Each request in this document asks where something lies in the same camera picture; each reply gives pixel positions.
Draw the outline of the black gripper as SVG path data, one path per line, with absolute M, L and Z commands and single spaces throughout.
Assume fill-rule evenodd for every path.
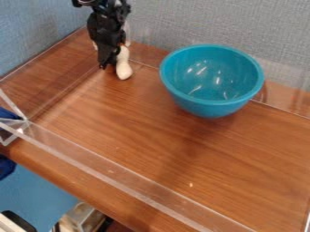
M 116 65 L 116 57 L 126 43 L 124 24 L 131 13 L 127 0 L 87 0 L 92 13 L 87 19 L 87 31 L 98 50 L 102 69 Z

